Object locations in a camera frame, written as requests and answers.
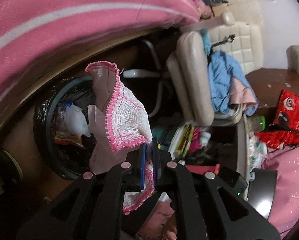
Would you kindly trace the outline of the white pink-edged cloth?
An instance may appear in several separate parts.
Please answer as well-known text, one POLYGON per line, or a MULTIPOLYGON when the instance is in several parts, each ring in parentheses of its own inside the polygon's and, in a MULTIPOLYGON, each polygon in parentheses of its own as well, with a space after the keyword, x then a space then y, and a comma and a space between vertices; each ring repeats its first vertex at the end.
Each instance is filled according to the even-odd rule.
POLYGON ((150 147, 153 136, 145 107, 122 83, 117 64, 98 61, 85 71, 92 75, 95 95, 88 106, 88 128, 96 139, 89 167, 98 175, 124 162, 142 144, 150 147))

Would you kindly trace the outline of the blue white plastic wrapper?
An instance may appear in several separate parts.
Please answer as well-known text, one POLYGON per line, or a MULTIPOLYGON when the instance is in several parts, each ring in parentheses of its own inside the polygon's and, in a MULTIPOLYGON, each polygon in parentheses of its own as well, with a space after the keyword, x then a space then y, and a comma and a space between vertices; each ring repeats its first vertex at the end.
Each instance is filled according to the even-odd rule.
POLYGON ((64 135, 84 135, 90 137, 87 120, 82 109, 73 102, 60 103, 56 117, 57 131, 64 135))

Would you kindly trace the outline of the black round trash bin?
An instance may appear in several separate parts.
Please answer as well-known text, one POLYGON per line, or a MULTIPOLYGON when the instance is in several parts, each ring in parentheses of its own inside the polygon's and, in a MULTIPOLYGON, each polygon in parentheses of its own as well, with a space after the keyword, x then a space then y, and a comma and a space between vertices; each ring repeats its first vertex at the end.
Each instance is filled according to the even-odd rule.
POLYGON ((43 162, 65 180, 89 170, 95 142, 88 131, 94 104, 92 77, 64 79, 41 93, 33 117, 34 139, 43 162))

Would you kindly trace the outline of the stack of books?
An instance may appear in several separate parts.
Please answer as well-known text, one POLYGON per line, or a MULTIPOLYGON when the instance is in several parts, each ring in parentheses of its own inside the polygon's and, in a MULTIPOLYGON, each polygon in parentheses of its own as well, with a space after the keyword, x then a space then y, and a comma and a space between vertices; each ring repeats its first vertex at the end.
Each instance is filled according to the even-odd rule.
POLYGON ((172 160, 187 160, 202 155, 211 139, 211 127, 184 124, 178 127, 168 152, 172 160))

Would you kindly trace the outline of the red packaging box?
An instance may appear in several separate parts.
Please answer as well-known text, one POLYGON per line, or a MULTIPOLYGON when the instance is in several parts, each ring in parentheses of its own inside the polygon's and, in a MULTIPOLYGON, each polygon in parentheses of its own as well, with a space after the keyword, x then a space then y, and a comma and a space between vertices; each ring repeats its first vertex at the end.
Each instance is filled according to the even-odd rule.
POLYGON ((256 137, 273 149, 299 144, 299 96, 281 90, 273 123, 256 137))

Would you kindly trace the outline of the pink garment on chair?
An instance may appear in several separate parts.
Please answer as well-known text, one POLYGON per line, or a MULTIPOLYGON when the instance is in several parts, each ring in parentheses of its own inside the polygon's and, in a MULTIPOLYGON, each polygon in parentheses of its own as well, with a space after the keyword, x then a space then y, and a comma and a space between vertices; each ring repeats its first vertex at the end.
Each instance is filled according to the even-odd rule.
POLYGON ((242 105, 243 110, 256 106, 256 98, 252 90, 241 83, 237 78, 232 78, 229 94, 230 105, 242 105))

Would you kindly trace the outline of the cream leather office chair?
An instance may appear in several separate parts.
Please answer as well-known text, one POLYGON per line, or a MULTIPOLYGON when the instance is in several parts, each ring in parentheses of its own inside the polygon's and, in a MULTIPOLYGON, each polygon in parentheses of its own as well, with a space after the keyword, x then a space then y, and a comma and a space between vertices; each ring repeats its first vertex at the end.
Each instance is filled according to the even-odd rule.
POLYGON ((180 32, 166 66, 185 121, 208 127, 252 116, 259 101, 246 75, 263 66, 260 27, 224 12, 180 32))

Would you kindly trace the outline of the blue cloth on chair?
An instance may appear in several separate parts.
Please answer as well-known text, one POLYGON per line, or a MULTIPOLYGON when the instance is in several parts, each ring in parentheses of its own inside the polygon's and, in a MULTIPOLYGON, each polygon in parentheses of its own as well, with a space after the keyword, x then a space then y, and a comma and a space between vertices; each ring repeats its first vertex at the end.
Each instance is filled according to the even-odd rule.
MULTIPOLYGON (((229 94, 233 77, 250 88, 256 98, 238 61, 222 50, 214 50, 214 47, 233 42, 236 36, 234 34, 226 36, 223 40, 213 44, 207 29, 201 30, 200 34, 208 59, 207 75, 209 78, 211 102, 214 111, 224 115, 230 113, 231 105, 229 104, 229 94)), ((252 116, 256 112, 257 107, 258 100, 256 98, 256 106, 246 110, 242 109, 242 111, 247 116, 252 116)))

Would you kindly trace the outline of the pink striped bed mattress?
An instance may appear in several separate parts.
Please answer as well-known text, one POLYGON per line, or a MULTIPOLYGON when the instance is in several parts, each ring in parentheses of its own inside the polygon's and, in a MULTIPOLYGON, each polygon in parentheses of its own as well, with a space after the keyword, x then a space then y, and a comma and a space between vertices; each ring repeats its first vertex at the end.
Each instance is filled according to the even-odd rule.
POLYGON ((0 0, 0 101, 45 54, 130 29, 199 18, 192 0, 0 0))

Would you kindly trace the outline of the white bag by wall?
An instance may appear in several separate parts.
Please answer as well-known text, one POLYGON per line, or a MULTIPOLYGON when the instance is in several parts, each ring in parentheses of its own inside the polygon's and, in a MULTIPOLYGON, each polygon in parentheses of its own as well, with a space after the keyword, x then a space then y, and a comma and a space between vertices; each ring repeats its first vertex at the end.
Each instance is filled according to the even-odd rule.
POLYGON ((299 76, 299 45, 291 45, 287 49, 288 69, 294 70, 299 76))

